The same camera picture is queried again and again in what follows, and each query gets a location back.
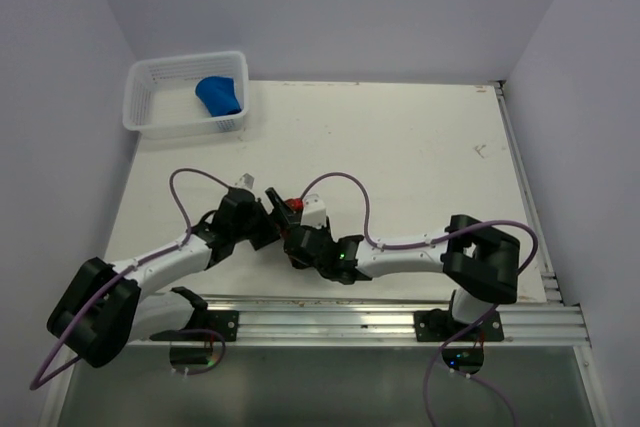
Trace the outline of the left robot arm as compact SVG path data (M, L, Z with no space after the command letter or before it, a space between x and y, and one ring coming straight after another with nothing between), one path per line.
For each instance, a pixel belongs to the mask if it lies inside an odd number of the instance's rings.
M300 219L303 202L266 191L272 210L246 189L231 187L219 206L186 234L147 254L82 264L48 321L48 331L93 367L112 361L131 341L210 341L219 322L206 302L175 281L204 272L247 241L260 250Z

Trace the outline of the blue towel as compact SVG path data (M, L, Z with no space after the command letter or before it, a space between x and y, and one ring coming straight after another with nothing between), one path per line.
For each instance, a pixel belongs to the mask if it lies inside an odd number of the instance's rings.
M210 76L198 82L195 95L212 117L239 114L242 110L232 78Z

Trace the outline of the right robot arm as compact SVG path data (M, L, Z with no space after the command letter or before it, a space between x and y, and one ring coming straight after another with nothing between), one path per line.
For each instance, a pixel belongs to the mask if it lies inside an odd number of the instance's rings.
M487 310L517 300L520 241L466 215L452 216L441 238L409 248L362 235L335 240L328 227L296 226L284 235L283 249L293 267L343 285L404 273L445 275L457 284L445 326L461 340L480 329Z

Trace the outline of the brown towel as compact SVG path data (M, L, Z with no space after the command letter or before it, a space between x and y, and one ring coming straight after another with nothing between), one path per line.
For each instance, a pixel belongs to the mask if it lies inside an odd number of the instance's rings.
M291 239L293 231L300 224L303 207L304 204L301 198L285 200L281 206L281 220L279 221L280 233L283 239L283 250L288 256L291 266L298 270L303 269L304 266L292 254L293 243Z

